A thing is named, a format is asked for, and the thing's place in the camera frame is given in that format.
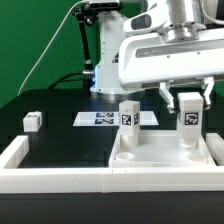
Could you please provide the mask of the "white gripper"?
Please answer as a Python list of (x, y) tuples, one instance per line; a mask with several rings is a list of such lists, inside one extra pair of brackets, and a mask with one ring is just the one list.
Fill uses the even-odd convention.
[(175, 113), (171, 86), (200, 83), (203, 109), (211, 107), (215, 80), (224, 80), (224, 28), (199, 32), (199, 39), (165, 43), (158, 33), (125, 39), (119, 50), (119, 81), (125, 90), (158, 88)]

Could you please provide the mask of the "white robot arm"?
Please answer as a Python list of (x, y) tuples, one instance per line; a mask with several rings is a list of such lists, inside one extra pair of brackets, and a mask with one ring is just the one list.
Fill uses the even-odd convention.
[(203, 0), (89, 0), (99, 12), (100, 61), (94, 93), (113, 98), (157, 88), (176, 110), (173, 86), (201, 84), (210, 106), (224, 80), (224, 28), (208, 30)]

